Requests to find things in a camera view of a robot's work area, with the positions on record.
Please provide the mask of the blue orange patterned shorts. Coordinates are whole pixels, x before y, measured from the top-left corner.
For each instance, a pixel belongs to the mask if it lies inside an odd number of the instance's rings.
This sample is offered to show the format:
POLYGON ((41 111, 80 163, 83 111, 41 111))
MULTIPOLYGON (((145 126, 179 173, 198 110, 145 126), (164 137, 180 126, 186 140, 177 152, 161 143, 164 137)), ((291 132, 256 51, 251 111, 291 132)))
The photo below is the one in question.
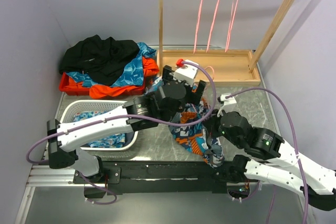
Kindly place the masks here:
MULTIPOLYGON (((197 121, 210 109, 205 98, 199 104, 186 104, 182 113, 177 113, 172 119, 173 123, 185 124, 197 121)), ((202 123, 192 126, 168 126, 172 138, 190 153, 201 156, 206 164, 212 168, 220 167, 224 161, 223 147, 219 138, 212 137, 202 123)))

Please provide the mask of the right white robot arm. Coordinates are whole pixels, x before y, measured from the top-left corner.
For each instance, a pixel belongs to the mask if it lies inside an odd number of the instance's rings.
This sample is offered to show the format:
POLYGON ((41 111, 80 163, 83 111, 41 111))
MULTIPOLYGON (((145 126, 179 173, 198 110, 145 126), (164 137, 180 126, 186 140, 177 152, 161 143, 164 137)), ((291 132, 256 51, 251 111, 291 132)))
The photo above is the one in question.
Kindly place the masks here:
POLYGON ((235 155, 219 170, 223 180, 230 183, 261 180, 307 196, 308 204, 317 209, 335 209, 335 171, 296 154, 280 135, 253 127, 238 112, 212 115, 204 126, 211 136, 223 136, 245 152, 235 155))

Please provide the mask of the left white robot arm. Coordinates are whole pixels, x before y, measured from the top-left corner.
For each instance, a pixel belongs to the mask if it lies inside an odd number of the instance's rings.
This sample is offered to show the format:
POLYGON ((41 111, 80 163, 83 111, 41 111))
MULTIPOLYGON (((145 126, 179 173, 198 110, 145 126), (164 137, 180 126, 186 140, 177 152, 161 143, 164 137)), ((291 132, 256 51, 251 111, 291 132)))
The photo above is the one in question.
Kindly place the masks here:
POLYGON ((186 104, 199 103, 206 83, 200 81, 193 90, 198 72, 205 69, 192 61, 182 61, 172 71, 165 69, 168 78, 156 91, 137 97, 99 116, 72 123, 55 122, 48 131, 48 165, 52 169, 71 167, 91 182, 104 178, 101 158, 82 150, 82 146, 110 135, 150 129, 159 124, 174 126, 177 113, 186 104))

